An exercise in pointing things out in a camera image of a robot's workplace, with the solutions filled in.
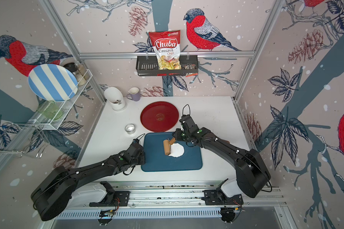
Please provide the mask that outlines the wooden rolling pin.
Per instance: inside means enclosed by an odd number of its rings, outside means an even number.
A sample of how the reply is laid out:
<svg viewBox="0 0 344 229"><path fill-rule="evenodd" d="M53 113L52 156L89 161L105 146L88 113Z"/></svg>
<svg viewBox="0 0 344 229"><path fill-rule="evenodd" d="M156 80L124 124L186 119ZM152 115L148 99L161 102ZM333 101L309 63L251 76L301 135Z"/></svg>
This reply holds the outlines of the wooden rolling pin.
<svg viewBox="0 0 344 229"><path fill-rule="evenodd" d="M172 145L176 142L175 137L173 137L171 140L170 139L165 139L163 141L163 148L164 148L164 154L169 156L171 154L171 147Z"/></svg>

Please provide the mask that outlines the white dough piece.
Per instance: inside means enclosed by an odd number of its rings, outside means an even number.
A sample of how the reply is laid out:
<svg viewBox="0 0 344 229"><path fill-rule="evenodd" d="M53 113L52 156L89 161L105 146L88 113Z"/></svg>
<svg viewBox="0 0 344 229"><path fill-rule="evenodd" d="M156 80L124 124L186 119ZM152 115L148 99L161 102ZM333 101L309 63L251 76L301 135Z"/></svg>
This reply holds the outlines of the white dough piece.
<svg viewBox="0 0 344 229"><path fill-rule="evenodd" d="M171 152L169 156L181 157L184 154L184 147L178 143L174 143L173 145L171 145L170 151Z"/></svg>

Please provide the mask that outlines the teal plastic tray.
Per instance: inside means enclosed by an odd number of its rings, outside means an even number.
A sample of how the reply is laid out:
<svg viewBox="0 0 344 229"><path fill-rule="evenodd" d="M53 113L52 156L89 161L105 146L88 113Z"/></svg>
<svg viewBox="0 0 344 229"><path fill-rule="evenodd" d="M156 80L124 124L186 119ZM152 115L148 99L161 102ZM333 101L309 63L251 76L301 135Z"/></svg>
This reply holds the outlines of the teal plastic tray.
<svg viewBox="0 0 344 229"><path fill-rule="evenodd" d="M181 157L164 154L163 141L172 139L171 132L148 133L144 138L145 164L141 166L144 172L187 171L199 170L203 166L201 149L189 147L184 141L176 141L184 147Z"/></svg>

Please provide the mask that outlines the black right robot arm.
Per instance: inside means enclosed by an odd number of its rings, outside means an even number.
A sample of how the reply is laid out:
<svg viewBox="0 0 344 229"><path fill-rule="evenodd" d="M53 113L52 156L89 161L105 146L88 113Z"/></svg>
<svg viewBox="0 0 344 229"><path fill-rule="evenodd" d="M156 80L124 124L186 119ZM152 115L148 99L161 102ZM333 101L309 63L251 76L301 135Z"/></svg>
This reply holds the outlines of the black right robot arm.
<svg viewBox="0 0 344 229"><path fill-rule="evenodd" d="M173 137L207 149L228 162L235 169L238 187L246 196L255 198L270 181L271 175L258 151L231 145L209 129L199 128L190 115L182 115L179 122L182 127L173 132Z"/></svg>

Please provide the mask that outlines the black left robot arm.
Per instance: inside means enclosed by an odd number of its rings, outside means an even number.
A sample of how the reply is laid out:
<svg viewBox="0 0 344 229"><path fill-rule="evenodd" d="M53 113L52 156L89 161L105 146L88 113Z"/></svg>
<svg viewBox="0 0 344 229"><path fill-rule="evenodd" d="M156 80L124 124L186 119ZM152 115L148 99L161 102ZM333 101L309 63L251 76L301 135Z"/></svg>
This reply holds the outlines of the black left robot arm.
<svg viewBox="0 0 344 229"><path fill-rule="evenodd" d="M57 217L66 209L72 193L80 187L104 177L125 174L130 168L145 164L145 152L139 139L127 150L85 167L55 168L31 194L33 208L42 221Z"/></svg>

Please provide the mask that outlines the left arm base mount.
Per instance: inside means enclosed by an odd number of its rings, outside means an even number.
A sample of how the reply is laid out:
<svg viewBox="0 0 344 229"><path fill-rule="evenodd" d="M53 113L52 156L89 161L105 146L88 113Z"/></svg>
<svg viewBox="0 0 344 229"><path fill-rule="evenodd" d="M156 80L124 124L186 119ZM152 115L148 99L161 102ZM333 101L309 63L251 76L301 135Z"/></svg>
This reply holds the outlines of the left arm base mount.
<svg viewBox="0 0 344 229"><path fill-rule="evenodd" d="M114 188L106 181L100 182L101 185L106 189L106 195L100 202L91 202L90 207L127 207L130 191L115 191Z"/></svg>

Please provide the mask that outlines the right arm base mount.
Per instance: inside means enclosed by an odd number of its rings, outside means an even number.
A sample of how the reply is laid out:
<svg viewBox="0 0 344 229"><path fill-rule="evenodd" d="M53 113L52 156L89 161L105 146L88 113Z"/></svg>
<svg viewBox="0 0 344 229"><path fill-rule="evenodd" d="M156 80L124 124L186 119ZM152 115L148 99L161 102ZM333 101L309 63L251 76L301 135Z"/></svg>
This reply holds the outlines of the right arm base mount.
<svg viewBox="0 0 344 229"><path fill-rule="evenodd" d="M244 204L242 190L236 179L226 179L216 189L204 190L201 198L206 205L238 205Z"/></svg>

